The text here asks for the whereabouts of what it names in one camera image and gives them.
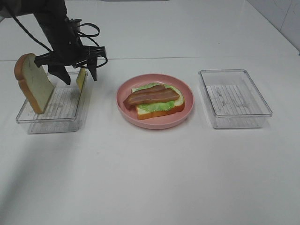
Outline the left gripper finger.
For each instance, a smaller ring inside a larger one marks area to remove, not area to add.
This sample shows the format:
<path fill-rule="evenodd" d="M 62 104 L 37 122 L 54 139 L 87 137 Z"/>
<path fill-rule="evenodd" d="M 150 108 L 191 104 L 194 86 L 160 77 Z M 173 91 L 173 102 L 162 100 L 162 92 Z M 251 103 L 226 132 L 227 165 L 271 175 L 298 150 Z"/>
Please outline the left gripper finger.
<path fill-rule="evenodd" d="M 93 57 L 91 59 L 88 59 L 87 61 L 87 69 L 90 71 L 92 78 L 94 81 L 97 81 L 97 57 Z"/>
<path fill-rule="evenodd" d="M 70 85 L 71 79 L 64 66 L 49 65 L 48 72 L 57 78 L 61 79 L 66 85 Z"/>

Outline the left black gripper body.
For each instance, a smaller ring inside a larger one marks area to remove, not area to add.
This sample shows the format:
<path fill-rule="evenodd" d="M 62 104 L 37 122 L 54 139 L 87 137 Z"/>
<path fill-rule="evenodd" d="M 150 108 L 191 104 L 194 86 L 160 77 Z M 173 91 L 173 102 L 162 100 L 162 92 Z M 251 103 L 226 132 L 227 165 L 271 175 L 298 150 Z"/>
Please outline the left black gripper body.
<path fill-rule="evenodd" d="M 69 21 L 41 24 L 52 50 L 37 56 L 35 63 L 41 65 L 73 66 L 87 68 L 87 61 L 97 57 L 97 68 L 107 63 L 106 49 L 93 38 L 100 34 L 100 28 L 92 23 L 80 23 L 80 31 L 75 32 Z"/>

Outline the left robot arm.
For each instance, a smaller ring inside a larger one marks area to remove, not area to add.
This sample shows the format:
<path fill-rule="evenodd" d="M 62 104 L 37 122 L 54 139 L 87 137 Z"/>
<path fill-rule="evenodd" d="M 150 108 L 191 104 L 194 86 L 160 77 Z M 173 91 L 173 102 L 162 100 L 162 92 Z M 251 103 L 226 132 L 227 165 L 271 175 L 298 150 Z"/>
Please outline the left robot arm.
<path fill-rule="evenodd" d="M 44 32 L 50 48 L 47 53 L 35 58 L 37 67 L 48 66 L 50 74 L 69 85 L 71 80 L 66 66 L 86 68 L 94 81 L 98 79 L 98 58 L 107 58 L 105 47 L 95 43 L 93 46 L 83 45 L 81 39 L 92 40 L 99 34 L 87 35 L 81 32 L 81 19 L 69 19 L 63 0 L 2 0 L 0 15 L 3 18 L 13 18 L 23 31 L 42 47 L 45 44 L 38 41 L 18 20 L 19 16 L 33 14 Z"/>

